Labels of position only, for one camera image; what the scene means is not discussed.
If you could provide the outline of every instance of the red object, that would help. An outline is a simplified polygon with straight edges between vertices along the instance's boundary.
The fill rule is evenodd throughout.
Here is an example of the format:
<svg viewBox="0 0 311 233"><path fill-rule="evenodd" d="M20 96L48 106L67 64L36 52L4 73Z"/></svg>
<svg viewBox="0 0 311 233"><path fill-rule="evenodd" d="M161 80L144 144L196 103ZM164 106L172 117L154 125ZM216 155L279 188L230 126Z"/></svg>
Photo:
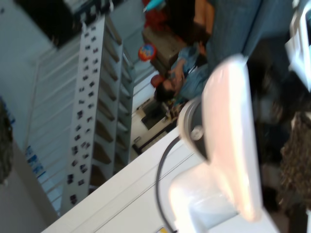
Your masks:
<svg viewBox="0 0 311 233"><path fill-rule="evenodd" d="M153 76L153 77L151 78L150 83L151 83L152 86L154 86L154 88L156 88L156 87L159 86L159 84L160 84L161 82L163 82L163 81L164 81L163 76L157 74L157 75L155 75L155 76Z"/></svg>
<svg viewBox="0 0 311 233"><path fill-rule="evenodd" d="M149 2L150 0L142 0L144 6L147 6ZM144 26L145 28L150 26L155 31L170 31L170 28L166 25L168 17L163 11L153 9L151 11L146 12L145 17L146 17L146 22Z"/></svg>
<svg viewBox="0 0 311 233"><path fill-rule="evenodd" d="M138 50L138 57L143 61L150 61L156 57L156 47L152 44L145 44Z"/></svg>

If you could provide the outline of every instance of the white desk surface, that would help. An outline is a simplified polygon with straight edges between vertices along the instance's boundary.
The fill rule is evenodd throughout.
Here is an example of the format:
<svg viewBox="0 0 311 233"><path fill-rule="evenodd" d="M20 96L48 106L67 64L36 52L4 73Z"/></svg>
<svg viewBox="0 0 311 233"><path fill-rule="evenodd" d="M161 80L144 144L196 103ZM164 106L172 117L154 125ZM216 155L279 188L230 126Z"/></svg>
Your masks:
<svg viewBox="0 0 311 233"><path fill-rule="evenodd" d="M155 233L163 222L156 206L155 178L158 163L169 143L179 135L174 129L130 163L112 179L99 187L76 207L63 215L44 233ZM174 222L169 206L168 188L172 179L202 162L183 142L168 155L162 170L160 198L170 222ZM257 223L236 216L210 230L211 233L277 233L272 220L263 211Z"/></svg>

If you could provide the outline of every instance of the black cable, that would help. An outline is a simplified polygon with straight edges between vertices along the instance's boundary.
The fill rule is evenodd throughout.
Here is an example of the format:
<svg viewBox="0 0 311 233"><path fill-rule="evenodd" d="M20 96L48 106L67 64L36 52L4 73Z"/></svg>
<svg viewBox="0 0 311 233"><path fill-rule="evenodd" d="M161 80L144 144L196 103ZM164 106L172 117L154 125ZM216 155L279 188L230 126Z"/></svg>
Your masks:
<svg viewBox="0 0 311 233"><path fill-rule="evenodd" d="M179 142L179 137L175 138L170 144L169 146L166 148L166 150L164 151L163 155L162 155L162 158L160 160L160 163L159 163L159 167L157 169L157 172L156 172L156 180L155 180L155 197L156 197L156 203L157 203L157 206L159 208L159 211L160 211L160 215L165 223L165 225L167 226L167 228L169 229L169 231L171 233L176 233L177 231L174 231L172 226L170 225L170 223L168 222L168 220L166 219L165 215L164 215L164 212L163 212L163 209L162 209L162 206L161 206L161 203L160 203L160 197L159 197L159 181L160 181L160 175L161 175L161 170L163 168L163 165L164 165L164 161L167 157L167 155L169 154L169 152L171 151L171 149L176 145L177 142Z"/></svg>

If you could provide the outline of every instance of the black hair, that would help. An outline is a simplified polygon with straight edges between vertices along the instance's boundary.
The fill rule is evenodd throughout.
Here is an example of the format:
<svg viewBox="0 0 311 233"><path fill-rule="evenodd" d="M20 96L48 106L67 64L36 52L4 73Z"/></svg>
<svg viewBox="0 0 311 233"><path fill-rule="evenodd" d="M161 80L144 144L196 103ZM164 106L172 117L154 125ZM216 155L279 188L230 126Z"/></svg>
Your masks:
<svg viewBox="0 0 311 233"><path fill-rule="evenodd" d="M166 102L174 98L175 92L173 90L165 89L163 82L156 87L155 99L158 102Z"/></svg>

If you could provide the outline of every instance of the cardboard box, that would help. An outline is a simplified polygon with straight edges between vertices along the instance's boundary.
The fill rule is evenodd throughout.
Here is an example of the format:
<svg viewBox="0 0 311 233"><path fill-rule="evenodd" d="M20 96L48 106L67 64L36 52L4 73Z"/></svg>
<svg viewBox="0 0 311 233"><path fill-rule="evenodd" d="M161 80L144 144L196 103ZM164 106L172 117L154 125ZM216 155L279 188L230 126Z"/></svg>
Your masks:
<svg viewBox="0 0 311 233"><path fill-rule="evenodd" d="M155 32L147 27L142 32L145 43L153 44L157 49L158 60L170 69L177 60L179 51L186 45L180 38L169 32Z"/></svg>

